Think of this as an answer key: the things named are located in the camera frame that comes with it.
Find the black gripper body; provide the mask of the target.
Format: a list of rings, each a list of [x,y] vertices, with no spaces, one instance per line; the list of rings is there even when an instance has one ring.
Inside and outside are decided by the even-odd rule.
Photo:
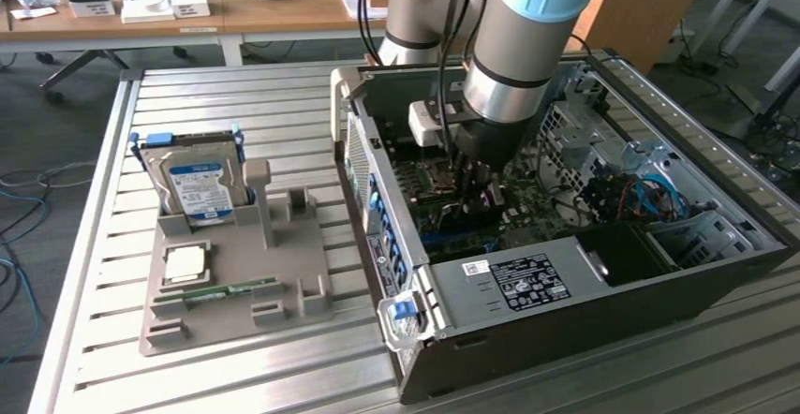
[[[455,144],[470,160],[502,170],[516,154],[522,139],[523,122],[502,124],[475,120],[460,124]]]

